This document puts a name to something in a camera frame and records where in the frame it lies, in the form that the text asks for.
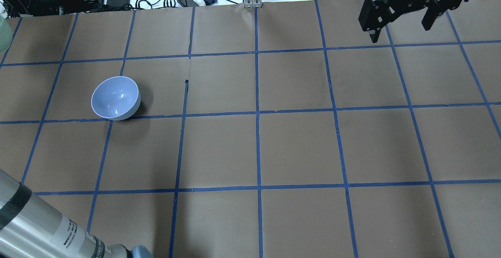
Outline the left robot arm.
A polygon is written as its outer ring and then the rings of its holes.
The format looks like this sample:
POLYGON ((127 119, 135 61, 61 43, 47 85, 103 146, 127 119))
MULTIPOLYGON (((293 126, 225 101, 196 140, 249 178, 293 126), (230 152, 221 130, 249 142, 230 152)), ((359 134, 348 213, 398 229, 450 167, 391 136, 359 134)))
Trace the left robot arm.
POLYGON ((2 258, 151 258, 144 246, 107 245, 7 173, 0 173, 2 258))

